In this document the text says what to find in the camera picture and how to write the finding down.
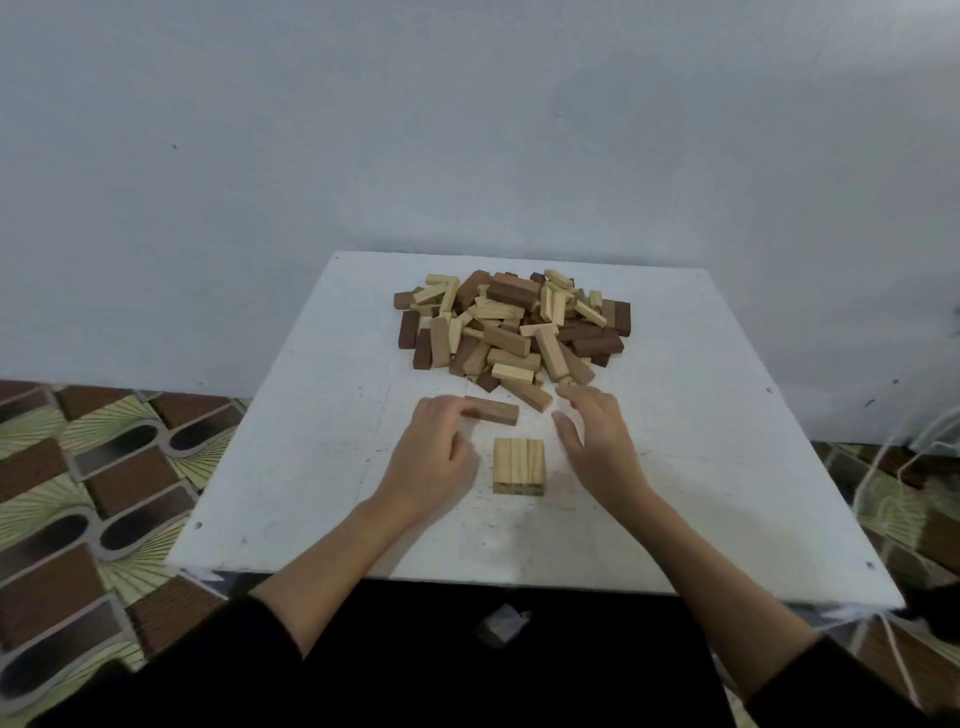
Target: finger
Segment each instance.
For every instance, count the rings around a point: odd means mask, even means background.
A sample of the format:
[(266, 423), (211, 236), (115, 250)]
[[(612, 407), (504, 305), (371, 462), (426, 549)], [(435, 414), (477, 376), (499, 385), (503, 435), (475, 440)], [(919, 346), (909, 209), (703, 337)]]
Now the finger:
[(580, 442), (580, 435), (577, 434), (577, 425), (563, 412), (553, 413), (553, 423), (557, 426), (557, 436), (566, 450), (566, 456), (569, 458), (579, 456), (584, 446)]
[(557, 387), (557, 395), (569, 400), (580, 416), (584, 418), (584, 425), (598, 424), (604, 416), (596, 398), (600, 390), (595, 387), (581, 387), (576, 384), (563, 384)]

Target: white table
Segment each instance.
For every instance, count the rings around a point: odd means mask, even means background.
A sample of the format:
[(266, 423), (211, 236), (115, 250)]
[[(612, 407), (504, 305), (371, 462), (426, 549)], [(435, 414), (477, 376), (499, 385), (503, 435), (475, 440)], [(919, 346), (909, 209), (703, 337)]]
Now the white table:
[[(633, 306), (595, 384), (614, 392), (651, 485), (783, 599), (902, 600), (706, 271), (452, 255), (338, 253), (324, 270), (169, 563), (273, 571), (373, 492), (415, 402), (487, 396), (396, 347), (393, 294), (429, 273), (556, 268)], [(490, 397), (516, 401), (502, 388)], [(393, 578), (670, 592), (567, 466), (549, 414), (476, 423), (476, 483), (372, 570)], [(545, 441), (544, 497), (492, 492), (494, 437)]]

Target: pile of wooden blocks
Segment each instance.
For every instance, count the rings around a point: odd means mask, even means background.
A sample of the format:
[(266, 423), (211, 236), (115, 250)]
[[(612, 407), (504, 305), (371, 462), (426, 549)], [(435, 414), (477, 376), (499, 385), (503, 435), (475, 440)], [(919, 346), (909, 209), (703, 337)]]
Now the pile of wooden blocks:
[[(553, 402), (542, 389), (541, 369), (557, 384), (589, 384), (590, 366), (606, 367), (612, 355), (623, 352), (620, 337), (630, 336), (629, 303), (604, 299), (600, 291), (586, 293), (554, 270), (529, 279), (474, 271), (463, 283), (456, 276), (431, 275), (424, 286), (394, 294), (394, 308), (403, 311), (398, 344), (414, 350), (414, 369), (447, 367), (487, 392), (502, 385), (539, 412)], [(477, 402), (472, 416), (516, 424), (515, 404), (471, 399)], [(541, 440), (518, 442), (540, 443), (542, 456)], [(542, 482), (497, 481), (496, 450), (493, 455), (496, 492), (529, 494), (537, 488), (518, 486), (539, 485), (542, 494)], [(542, 468), (525, 476), (542, 479)]]

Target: light wooden block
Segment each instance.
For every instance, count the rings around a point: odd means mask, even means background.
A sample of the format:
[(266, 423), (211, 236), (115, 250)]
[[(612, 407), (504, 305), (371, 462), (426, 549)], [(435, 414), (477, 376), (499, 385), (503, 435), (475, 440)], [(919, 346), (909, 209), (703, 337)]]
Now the light wooden block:
[(520, 369), (519, 367), (512, 367), (509, 364), (494, 364), (491, 369), (491, 374), (497, 379), (500, 379), (501, 382), (509, 379), (510, 381), (530, 384), (534, 380), (534, 373), (529, 369)]
[(430, 320), (430, 350), (433, 352), (433, 366), (450, 366), (450, 322), (437, 317)]
[(578, 301), (574, 306), (573, 310), (583, 316), (592, 324), (596, 324), (600, 328), (605, 328), (607, 326), (607, 319), (601, 316), (599, 313), (590, 308), (583, 301)]
[(547, 277), (547, 280), (552, 280), (561, 288), (572, 288), (573, 281), (567, 278), (563, 273), (553, 270), (552, 268), (547, 268), (543, 271), (543, 274)]
[(493, 491), (542, 496), (546, 486), (543, 441), (497, 437), (493, 440)]
[(516, 354), (505, 352), (502, 349), (491, 349), (487, 354), (487, 363), (506, 364), (518, 369), (529, 369), (531, 372), (538, 372), (542, 362), (538, 353), (527, 354), (526, 356), (517, 356)]
[(464, 417), (474, 420), (486, 420), (500, 425), (516, 425), (520, 416), (520, 408), (506, 401), (484, 400), (480, 397), (467, 396), (473, 403), (473, 409), (464, 412)]
[(562, 377), (569, 375), (570, 369), (566, 366), (566, 359), (560, 349), (557, 335), (542, 328), (535, 336), (540, 354), (543, 356), (543, 364), (546, 365), (546, 372), (550, 378), (553, 381), (560, 381)]
[(560, 328), (556, 324), (527, 324), (519, 328), (518, 332), (520, 336), (533, 336), (537, 333), (538, 328), (545, 328), (548, 331), (553, 331), (554, 335), (560, 333)]
[(440, 298), (446, 292), (446, 283), (428, 285), (422, 291), (414, 294), (414, 303), (417, 305)]
[(545, 392), (534, 384), (516, 381), (515, 379), (501, 379), (500, 386), (506, 389), (510, 394), (536, 409), (538, 412), (545, 412), (547, 407), (553, 403), (553, 395)]

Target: wooden block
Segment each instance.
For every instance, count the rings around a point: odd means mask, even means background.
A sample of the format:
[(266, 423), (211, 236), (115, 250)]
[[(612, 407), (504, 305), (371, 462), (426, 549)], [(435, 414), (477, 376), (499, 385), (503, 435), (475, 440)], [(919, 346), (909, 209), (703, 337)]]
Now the wooden block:
[(417, 332), (417, 349), (414, 351), (414, 369), (430, 369), (433, 366), (433, 347), (430, 342), (430, 329), (422, 328)]
[(607, 319), (607, 328), (616, 328), (616, 301), (604, 299), (600, 315)]
[(470, 395), (467, 395), (467, 399), (473, 402), (474, 408), (464, 412), (464, 417), (510, 426), (515, 426), (517, 419), (520, 417), (520, 408), (515, 404), (505, 401), (483, 400)]
[(479, 342), (467, 361), (464, 362), (464, 374), (480, 376), (487, 368), (487, 354), (490, 353), (490, 344)]
[(553, 403), (553, 395), (533, 384), (516, 381), (515, 379), (502, 379), (500, 384), (514, 397), (529, 404), (538, 412), (545, 412), (547, 407)]
[(630, 336), (630, 304), (616, 302), (616, 330), (621, 336)]
[[(524, 288), (495, 280), (487, 288), (487, 298), (491, 301), (499, 301), (500, 303), (518, 306), (524, 311), (532, 311), (538, 294), (537, 291), (528, 291)], [(521, 313), (517, 318), (523, 318), (523, 314)]]
[(404, 311), (400, 319), (400, 336), (396, 344), (401, 349), (417, 347), (417, 332), (420, 330), (420, 315), (417, 311)]
[(450, 280), (446, 282), (444, 298), (440, 301), (441, 312), (453, 310), (453, 302), (456, 300), (458, 290), (460, 290), (460, 279), (450, 276)]
[(430, 347), (433, 352), (433, 366), (450, 366), (450, 322), (440, 318), (430, 321)]
[(506, 283), (507, 285), (512, 285), (517, 288), (523, 288), (531, 293), (538, 294), (540, 292), (540, 284), (536, 281), (518, 278), (517, 276), (509, 276), (506, 273), (498, 273), (493, 276), (493, 282)]
[(460, 347), (460, 339), (464, 335), (464, 324), (460, 320), (459, 316), (450, 322), (450, 328), (447, 335), (449, 336), (450, 353), (455, 354), (457, 349)]
[(583, 316), (585, 319), (590, 321), (592, 324), (596, 324), (598, 327), (603, 328), (607, 325), (607, 319), (601, 316), (599, 313), (594, 311), (583, 301), (578, 301), (573, 306), (573, 310)]
[(604, 330), (593, 324), (571, 324), (568, 327), (562, 327), (557, 334), (557, 341), (568, 343), (577, 339), (599, 339), (603, 336)]
[(434, 283), (428, 285), (419, 293), (414, 294), (414, 303), (420, 305), (440, 298), (446, 292), (446, 283)]
[(505, 352), (502, 349), (491, 349), (490, 353), (487, 354), (487, 363), (491, 366), (494, 364), (506, 364), (511, 367), (517, 367), (518, 369), (529, 369), (531, 372), (538, 372), (541, 366), (540, 355), (538, 353), (517, 356), (516, 354)]
[(491, 367), (487, 367), (487, 369), (483, 371), (483, 374), (476, 378), (475, 383), (487, 392), (492, 392), (500, 386), (500, 380), (493, 376)]
[(440, 313), (440, 305), (438, 303), (424, 303), (423, 305), (412, 305), (410, 306), (410, 310), (417, 311), (420, 316), (426, 316), (428, 319), (432, 319)]
[(511, 381), (522, 381), (527, 384), (534, 380), (534, 373), (529, 369), (520, 369), (519, 367), (512, 367), (509, 364), (494, 364), (490, 373), (500, 380), (510, 379)]
[(457, 290), (457, 303), (466, 310), (473, 299), (480, 295), (478, 287), (481, 283), (489, 283), (493, 280), (487, 271), (473, 271)]
[(619, 336), (601, 336), (599, 339), (577, 339), (573, 342), (577, 356), (596, 356), (598, 353), (621, 353), (623, 341)]
[(566, 366), (564, 353), (560, 351), (557, 336), (542, 328), (537, 332), (535, 338), (540, 346), (540, 354), (543, 356), (543, 363), (546, 365), (546, 372), (550, 375), (550, 378), (553, 381), (560, 381), (561, 377), (570, 374), (570, 370)]
[(546, 461), (542, 440), (493, 440), (493, 491), (508, 496), (542, 496)]
[(548, 331), (553, 331), (553, 335), (556, 336), (560, 333), (560, 327), (556, 324), (527, 324), (526, 326), (521, 326), (517, 332), (520, 336), (533, 336), (538, 328), (545, 328)]
[(572, 287), (573, 287), (573, 280), (572, 280), (572, 279), (567, 278), (563, 273), (558, 273), (557, 271), (553, 270), (552, 268), (547, 268), (545, 271), (543, 271), (543, 274), (546, 276), (547, 280), (552, 280), (552, 281), (555, 282), (557, 285), (559, 285), (561, 288), (572, 288)]
[(593, 373), (593, 370), (589, 367), (589, 365), (585, 364), (581, 359), (579, 359), (576, 354), (574, 354), (566, 346), (566, 344), (558, 343), (557, 346), (564, 355), (566, 368), (569, 370), (570, 376), (573, 377), (573, 380), (577, 382), (577, 384), (590, 384), (593, 381), (593, 378), (596, 377), (596, 374)]
[(530, 339), (512, 331), (504, 331), (503, 327), (486, 329), (483, 333), (483, 340), (491, 346), (498, 347), (505, 352), (514, 353), (517, 356), (526, 356), (530, 353)]
[(394, 293), (394, 308), (397, 310), (406, 310), (414, 304), (414, 292), (403, 291)]
[(464, 365), (467, 364), (473, 351), (480, 345), (479, 339), (465, 338), (460, 342), (457, 353), (450, 362), (450, 373), (455, 376), (465, 376)]

